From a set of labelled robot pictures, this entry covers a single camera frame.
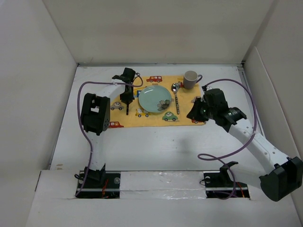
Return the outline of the lavender ceramic mug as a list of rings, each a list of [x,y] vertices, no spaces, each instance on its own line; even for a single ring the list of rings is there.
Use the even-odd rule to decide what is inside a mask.
[[[201,74],[197,74],[195,71],[187,71],[183,77],[183,87],[187,90],[191,90],[194,86],[201,81],[203,76]]]

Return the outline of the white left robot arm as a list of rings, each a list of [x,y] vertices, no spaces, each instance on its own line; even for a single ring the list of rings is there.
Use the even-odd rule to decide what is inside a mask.
[[[81,84],[77,94],[77,115],[80,130],[89,143],[90,154],[89,163],[84,170],[84,179],[89,176],[89,182],[94,187],[101,187],[105,183],[105,175],[99,171],[92,170],[93,155],[96,154],[96,149],[92,143],[92,139],[88,137],[88,133],[93,133],[100,136],[106,131],[110,122],[110,103],[116,97],[126,104],[126,112],[129,113],[129,105],[134,101],[134,80],[139,78],[140,74],[131,68],[124,68],[121,75],[112,77],[111,82],[95,82],[86,81]],[[83,103],[80,105],[80,96],[85,85],[104,85],[102,95],[87,93],[84,96]]]

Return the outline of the green ceramic plate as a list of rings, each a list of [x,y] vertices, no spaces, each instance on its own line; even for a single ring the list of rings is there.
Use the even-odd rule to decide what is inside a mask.
[[[161,113],[171,104],[171,93],[163,86],[155,85],[144,88],[138,97],[140,106],[150,113]]]

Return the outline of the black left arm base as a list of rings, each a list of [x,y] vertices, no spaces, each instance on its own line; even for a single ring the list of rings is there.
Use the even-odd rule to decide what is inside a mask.
[[[78,180],[75,197],[79,199],[119,199],[121,173],[105,170],[88,170],[88,176],[84,182],[87,167],[74,177]]]

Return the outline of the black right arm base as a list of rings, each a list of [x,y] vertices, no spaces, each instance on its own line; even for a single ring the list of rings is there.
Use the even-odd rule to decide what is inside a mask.
[[[217,171],[205,171],[199,183],[205,187],[207,198],[250,198],[248,186],[242,182],[234,183],[225,165]]]

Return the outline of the silver metal spoon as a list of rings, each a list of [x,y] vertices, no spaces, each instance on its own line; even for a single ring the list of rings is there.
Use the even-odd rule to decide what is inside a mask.
[[[174,93],[177,114],[180,114],[179,103],[178,103],[178,95],[177,95],[177,92],[179,90],[179,84],[178,83],[173,83],[172,86],[171,86],[171,90]]]

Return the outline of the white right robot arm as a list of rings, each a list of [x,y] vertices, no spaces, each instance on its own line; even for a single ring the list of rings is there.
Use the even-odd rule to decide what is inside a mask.
[[[291,158],[281,152],[257,132],[237,107],[229,107],[224,93],[218,88],[204,92],[197,97],[187,118],[206,122],[213,120],[227,133],[241,142],[262,169],[250,169],[237,162],[227,164],[231,170],[219,174],[219,181],[230,186],[235,181],[258,187],[273,201],[279,201],[302,186],[303,162],[299,157]]]

